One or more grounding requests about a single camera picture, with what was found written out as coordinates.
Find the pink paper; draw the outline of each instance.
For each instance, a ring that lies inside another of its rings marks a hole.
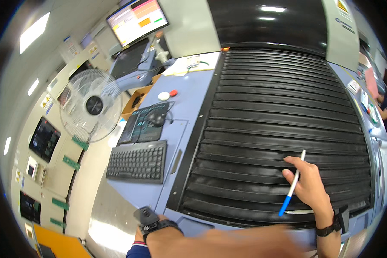
[[[374,78],[373,68],[369,68],[365,71],[364,74],[366,75],[367,89],[371,93],[371,97],[375,99],[376,97],[378,97],[378,89],[376,79]]]

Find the man's right hand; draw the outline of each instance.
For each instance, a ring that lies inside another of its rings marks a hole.
[[[301,160],[299,157],[288,156],[284,158],[284,161],[293,164],[299,170],[299,181],[295,186],[295,193],[298,198],[310,206],[315,213],[324,209],[331,209],[332,211],[330,197],[325,192],[318,167]],[[292,184],[294,173],[289,169],[284,169],[282,174]]]

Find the warning sticker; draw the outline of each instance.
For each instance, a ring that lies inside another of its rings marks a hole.
[[[351,21],[350,12],[348,11],[349,9],[347,7],[347,4],[343,0],[335,0],[335,4],[340,10],[341,16]]]
[[[340,1],[338,0],[338,3],[337,3],[338,7],[343,10],[344,12],[348,13],[347,11],[347,8],[345,7],[345,5]]]

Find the ceiling light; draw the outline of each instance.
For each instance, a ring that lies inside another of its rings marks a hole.
[[[30,87],[29,91],[27,92],[27,95],[30,96],[33,93],[33,90],[36,89],[37,85],[39,85],[39,78],[37,78],[33,85]]]
[[[282,7],[273,7],[273,6],[262,6],[261,11],[267,11],[267,12],[283,12],[287,8]]]
[[[271,18],[271,17],[260,17],[260,20],[264,20],[264,21],[272,21],[272,20],[275,20],[275,18]]]
[[[4,152],[3,156],[5,156],[7,154],[7,152],[9,152],[10,140],[11,140],[11,137],[7,138],[7,140],[6,140],[5,152]]]
[[[45,31],[47,19],[49,19],[50,13],[46,13],[42,18],[38,19],[37,22],[33,23],[20,37],[20,54],[30,44],[33,43],[43,32]]]

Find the computer mouse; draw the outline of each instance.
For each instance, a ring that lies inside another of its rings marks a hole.
[[[160,110],[154,109],[147,114],[146,119],[155,127],[161,127],[165,123],[165,117],[165,113],[161,112]]]

